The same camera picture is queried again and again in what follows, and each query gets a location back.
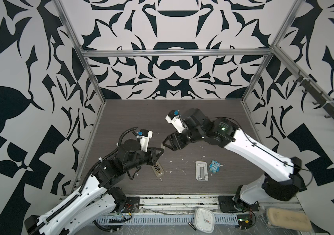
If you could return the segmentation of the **white remote control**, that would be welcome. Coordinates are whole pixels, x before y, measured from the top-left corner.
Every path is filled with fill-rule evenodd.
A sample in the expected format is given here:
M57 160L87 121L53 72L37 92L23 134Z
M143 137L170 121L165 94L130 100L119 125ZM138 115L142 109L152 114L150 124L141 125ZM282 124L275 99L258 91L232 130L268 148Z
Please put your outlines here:
M156 161L152 165L152 169L153 169L157 178L161 178L165 174L165 171L163 170L161 164L158 161Z

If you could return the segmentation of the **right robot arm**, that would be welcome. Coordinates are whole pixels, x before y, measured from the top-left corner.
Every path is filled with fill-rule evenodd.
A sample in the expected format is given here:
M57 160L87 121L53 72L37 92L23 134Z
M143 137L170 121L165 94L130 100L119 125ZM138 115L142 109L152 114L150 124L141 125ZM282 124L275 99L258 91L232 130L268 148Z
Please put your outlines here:
M229 117L207 117L200 109L189 109L181 114L170 111L166 121L175 132L163 141L163 146L172 151L204 141L234 152L263 170L263 175L252 183L238 187L229 200L234 211L251 207L265 198L289 201L306 187L299 176L302 161L297 157L284 157L247 135L234 119Z

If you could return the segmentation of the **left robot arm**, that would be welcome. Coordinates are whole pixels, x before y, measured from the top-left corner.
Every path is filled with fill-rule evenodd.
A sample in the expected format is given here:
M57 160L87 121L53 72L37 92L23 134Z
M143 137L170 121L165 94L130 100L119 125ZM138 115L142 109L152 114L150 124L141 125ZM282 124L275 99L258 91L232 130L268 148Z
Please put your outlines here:
M40 216L24 222L30 235L74 235L99 216L123 210L127 197L116 184L139 171L142 165L154 165L165 149L148 147L143 151L137 140L127 140L99 160L81 185L60 204Z

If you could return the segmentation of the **silver metal phone stand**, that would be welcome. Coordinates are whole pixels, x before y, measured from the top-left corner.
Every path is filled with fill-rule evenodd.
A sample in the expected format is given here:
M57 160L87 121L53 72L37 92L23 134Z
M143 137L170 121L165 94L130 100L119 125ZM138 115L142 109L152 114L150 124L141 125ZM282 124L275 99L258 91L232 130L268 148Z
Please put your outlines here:
M207 162L196 161L195 162L196 180L207 182L209 180L208 165Z

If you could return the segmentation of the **blue owl toy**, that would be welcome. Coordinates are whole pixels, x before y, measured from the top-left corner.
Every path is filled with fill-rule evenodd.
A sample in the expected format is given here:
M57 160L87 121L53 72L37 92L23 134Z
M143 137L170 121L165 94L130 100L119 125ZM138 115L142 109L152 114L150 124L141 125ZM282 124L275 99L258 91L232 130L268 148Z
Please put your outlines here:
M217 172L219 172L221 166L222 166L221 163L219 163L216 160L212 160L212 162L209 165L209 171L211 173L217 173Z

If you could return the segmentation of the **white square clock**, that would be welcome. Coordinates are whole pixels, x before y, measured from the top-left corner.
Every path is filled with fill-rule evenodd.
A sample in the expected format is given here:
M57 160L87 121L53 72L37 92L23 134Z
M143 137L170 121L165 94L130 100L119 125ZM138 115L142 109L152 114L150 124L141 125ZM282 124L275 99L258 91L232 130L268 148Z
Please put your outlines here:
M211 234L215 228L215 215L205 208L197 208L194 213L193 225L196 230Z

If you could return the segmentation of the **small circuit board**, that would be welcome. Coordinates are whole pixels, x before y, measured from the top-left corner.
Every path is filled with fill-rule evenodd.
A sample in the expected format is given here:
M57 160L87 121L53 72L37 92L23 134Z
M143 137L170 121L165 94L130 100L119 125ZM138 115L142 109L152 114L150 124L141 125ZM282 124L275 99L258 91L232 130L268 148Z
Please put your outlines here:
M238 214L237 215L238 225L236 227L243 231L249 230L255 225L252 218L253 217L252 216L250 217L248 214Z

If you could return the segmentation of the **beige sponge pad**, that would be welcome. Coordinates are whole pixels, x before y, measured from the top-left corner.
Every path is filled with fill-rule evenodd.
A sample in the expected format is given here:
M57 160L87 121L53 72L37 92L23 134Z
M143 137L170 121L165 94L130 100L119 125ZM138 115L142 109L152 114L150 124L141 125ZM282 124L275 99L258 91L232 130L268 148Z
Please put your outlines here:
M310 219L301 212L281 208L268 208L266 215L269 225L273 227L301 232L310 232L313 229Z

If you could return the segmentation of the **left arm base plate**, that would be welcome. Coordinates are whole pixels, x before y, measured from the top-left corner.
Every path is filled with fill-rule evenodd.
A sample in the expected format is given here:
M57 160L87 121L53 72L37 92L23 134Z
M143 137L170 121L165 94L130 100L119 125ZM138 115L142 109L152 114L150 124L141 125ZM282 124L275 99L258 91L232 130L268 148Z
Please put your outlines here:
M121 212L122 213L137 212L139 210L139 205L140 205L140 197L138 196L127 197L126 203Z

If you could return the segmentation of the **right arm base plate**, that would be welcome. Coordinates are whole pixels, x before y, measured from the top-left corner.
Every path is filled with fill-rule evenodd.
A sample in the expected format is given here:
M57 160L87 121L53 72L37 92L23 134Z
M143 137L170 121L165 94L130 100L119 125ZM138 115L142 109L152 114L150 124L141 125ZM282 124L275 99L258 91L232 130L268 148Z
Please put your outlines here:
M233 196L219 196L219 209L223 213L243 212L243 207L239 206L233 199Z

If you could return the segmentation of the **black wall hook rack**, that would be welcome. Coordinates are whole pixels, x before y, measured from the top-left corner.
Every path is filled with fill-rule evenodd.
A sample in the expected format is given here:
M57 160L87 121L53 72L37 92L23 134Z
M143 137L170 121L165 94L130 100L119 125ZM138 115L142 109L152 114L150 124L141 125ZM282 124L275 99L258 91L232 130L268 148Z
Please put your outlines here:
M322 108L325 110L327 115L324 117L326 119L333 119L334 120L334 99L331 98L311 77L304 77L303 74L301 74L301 70L299 70L297 73L294 73L296 80L294 81L294 84L299 84L304 88L302 91L303 97L301 99L301 108L303 109L303 103L304 99L307 94L309 94L314 101L312 102L312 105L318 108Z

